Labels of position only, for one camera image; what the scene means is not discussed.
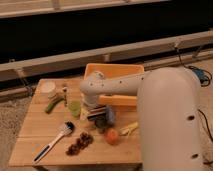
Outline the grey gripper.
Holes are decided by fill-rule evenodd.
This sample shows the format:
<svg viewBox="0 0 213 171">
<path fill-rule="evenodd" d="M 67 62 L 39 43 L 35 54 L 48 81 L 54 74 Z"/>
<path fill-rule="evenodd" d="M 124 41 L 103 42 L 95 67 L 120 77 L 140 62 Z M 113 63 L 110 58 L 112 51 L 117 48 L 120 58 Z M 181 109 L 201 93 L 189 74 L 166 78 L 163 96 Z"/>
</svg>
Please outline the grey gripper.
<svg viewBox="0 0 213 171">
<path fill-rule="evenodd" d="M 87 96 L 85 95 L 83 97 L 83 102 L 85 105 L 91 108 L 95 108 L 99 105 L 99 97 L 97 95 L 95 96 Z M 82 107 L 80 112 L 80 120 L 84 121 L 87 119 L 89 112 L 86 108 Z"/>
</svg>

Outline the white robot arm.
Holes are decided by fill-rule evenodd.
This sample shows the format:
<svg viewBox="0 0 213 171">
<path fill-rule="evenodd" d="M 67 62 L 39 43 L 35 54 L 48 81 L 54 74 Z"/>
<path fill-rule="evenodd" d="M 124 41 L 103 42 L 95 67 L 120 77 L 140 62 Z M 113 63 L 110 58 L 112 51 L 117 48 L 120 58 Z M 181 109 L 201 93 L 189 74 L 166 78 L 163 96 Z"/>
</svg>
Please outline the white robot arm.
<svg viewBox="0 0 213 171">
<path fill-rule="evenodd" d="M 96 73 L 80 84 L 94 107 L 103 94 L 137 97 L 143 171 L 203 171 L 198 122 L 198 76 L 183 67 L 102 79 Z"/>
</svg>

